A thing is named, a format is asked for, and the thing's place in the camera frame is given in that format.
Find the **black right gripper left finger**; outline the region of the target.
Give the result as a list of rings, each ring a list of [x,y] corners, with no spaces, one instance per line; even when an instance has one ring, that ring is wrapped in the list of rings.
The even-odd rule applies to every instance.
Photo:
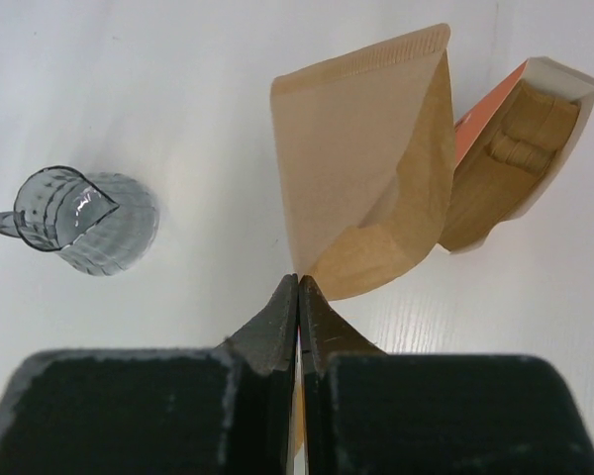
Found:
[[[297,331],[298,278],[287,274],[265,307],[221,344],[237,374],[228,474],[292,471]]]

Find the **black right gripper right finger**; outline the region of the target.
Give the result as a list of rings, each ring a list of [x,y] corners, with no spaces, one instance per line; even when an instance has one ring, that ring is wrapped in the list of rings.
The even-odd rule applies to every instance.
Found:
[[[299,283],[299,331],[305,404],[306,472],[333,474],[333,407],[327,376],[330,359],[338,353],[382,355],[384,351],[330,306],[311,276],[302,277]]]

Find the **brown paper coffee filter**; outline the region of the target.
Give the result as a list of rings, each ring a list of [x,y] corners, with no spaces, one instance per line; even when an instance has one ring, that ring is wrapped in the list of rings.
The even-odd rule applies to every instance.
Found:
[[[293,268],[331,301],[400,277],[441,236],[455,167],[449,38],[436,24],[271,84]]]

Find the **grey glass carafe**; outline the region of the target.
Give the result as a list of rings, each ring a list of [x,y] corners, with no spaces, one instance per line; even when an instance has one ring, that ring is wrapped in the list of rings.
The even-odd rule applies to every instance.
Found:
[[[105,277],[136,264],[158,224],[157,200],[140,181],[64,165],[32,174],[12,209],[0,213],[0,235],[55,254],[81,273]]]

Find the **orange coffee filter box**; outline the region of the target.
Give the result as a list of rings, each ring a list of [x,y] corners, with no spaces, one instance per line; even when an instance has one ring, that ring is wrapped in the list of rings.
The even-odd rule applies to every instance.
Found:
[[[594,106],[594,77],[525,60],[455,124],[456,168],[439,244],[481,246],[532,208],[569,159]]]

